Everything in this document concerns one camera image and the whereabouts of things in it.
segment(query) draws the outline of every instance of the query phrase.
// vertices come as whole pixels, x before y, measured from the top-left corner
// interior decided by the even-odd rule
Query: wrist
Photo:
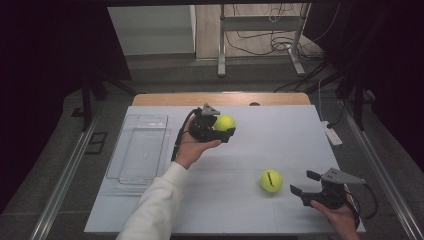
[[[361,240],[361,237],[356,231],[339,233],[341,240]]]
[[[185,168],[186,170],[188,170],[189,168],[190,168],[190,166],[191,166],[191,164],[192,163],[190,163],[189,161],[187,161],[187,160],[185,160],[185,159],[182,159],[182,158],[179,158],[179,157],[177,157],[176,159],[175,159],[175,162],[176,163],[178,163],[179,165],[181,165],[183,168]]]

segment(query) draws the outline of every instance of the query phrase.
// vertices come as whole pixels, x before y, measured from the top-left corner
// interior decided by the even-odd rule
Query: clear plastic container
[[[166,115],[125,118],[106,172],[119,191],[140,192],[152,184],[161,159],[166,158],[167,123]]]

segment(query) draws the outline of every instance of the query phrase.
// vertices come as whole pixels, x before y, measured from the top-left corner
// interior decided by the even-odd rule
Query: tennis ball
[[[283,185],[283,177],[274,169],[262,173],[261,186],[268,192],[277,192]]]
[[[213,129],[217,131],[227,131],[229,128],[235,128],[236,121],[233,117],[228,114],[223,114],[218,116],[215,124],[213,125]]]

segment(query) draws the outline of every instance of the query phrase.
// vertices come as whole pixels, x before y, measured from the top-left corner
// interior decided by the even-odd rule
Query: black curtain
[[[0,3],[1,211],[48,142],[64,98],[81,88],[82,76],[101,82],[94,76],[102,72],[130,80],[105,6],[16,2]]]

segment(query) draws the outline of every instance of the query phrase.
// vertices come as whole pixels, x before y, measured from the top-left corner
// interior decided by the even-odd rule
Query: white wall
[[[190,6],[108,10],[124,55],[194,53]]]

